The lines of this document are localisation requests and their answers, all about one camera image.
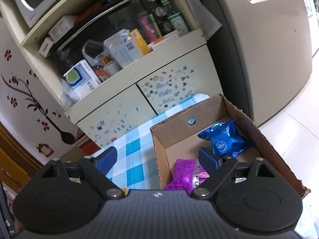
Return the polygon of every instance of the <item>blue and white tablecloth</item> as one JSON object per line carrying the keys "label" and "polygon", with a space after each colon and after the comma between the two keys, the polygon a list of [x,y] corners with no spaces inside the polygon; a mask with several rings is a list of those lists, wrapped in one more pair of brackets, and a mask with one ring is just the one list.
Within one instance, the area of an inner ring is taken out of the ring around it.
{"label": "blue and white tablecloth", "polygon": [[96,157],[107,148],[114,146],[117,149],[117,162],[106,175],[120,188],[158,190],[160,188],[155,149],[150,127],[167,119],[191,105],[208,99],[205,94],[196,94],[186,101],[168,109],[161,115],[147,121],[141,126],[118,138],[111,144],[103,147],[92,156]]}

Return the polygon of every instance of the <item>cardboard box on floor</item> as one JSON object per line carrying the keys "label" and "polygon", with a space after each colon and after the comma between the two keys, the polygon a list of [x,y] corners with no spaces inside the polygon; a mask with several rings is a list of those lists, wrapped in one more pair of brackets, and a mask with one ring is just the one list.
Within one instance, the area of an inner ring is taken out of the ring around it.
{"label": "cardboard box on floor", "polygon": [[[237,157],[238,161],[252,162],[256,157],[263,157],[301,197],[305,197],[310,190],[296,178],[252,120],[221,94],[178,112],[151,127],[161,189],[172,181],[171,173],[176,159],[197,159],[200,147],[212,147],[210,141],[200,139],[197,134],[214,123],[229,120],[230,117],[234,118],[239,133],[255,143],[254,147],[245,149]],[[195,119],[196,123],[190,126],[189,119]]]}

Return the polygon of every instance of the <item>tile floor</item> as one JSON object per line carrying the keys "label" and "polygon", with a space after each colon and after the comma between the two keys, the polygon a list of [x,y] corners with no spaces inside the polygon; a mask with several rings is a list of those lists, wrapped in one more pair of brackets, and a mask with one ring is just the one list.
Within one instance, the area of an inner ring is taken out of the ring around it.
{"label": "tile floor", "polygon": [[299,94],[259,128],[296,177],[311,189],[304,202],[319,225],[319,53]]}

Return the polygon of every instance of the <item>purple snack package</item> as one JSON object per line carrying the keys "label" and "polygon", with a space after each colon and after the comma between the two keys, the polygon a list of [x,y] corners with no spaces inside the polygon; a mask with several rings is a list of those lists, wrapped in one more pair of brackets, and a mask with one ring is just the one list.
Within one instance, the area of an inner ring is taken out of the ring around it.
{"label": "purple snack package", "polygon": [[209,174],[199,164],[198,159],[177,159],[172,176],[172,181],[164,190],[187,190],[190,195],[193,189],[209,177]]}

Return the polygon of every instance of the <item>blue foil wrapper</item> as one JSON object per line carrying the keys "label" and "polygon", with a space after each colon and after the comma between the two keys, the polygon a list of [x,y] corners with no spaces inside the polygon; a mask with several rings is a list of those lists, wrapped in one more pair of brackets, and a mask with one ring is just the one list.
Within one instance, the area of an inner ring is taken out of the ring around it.
{"label": "blue foil wrapper", "polygon": [[245,148],[253,146],[253,142],[238,134],[235,121],[217,123],[198,134],[198,137],[210,140],[213,153],[217,156],[236,157]]}

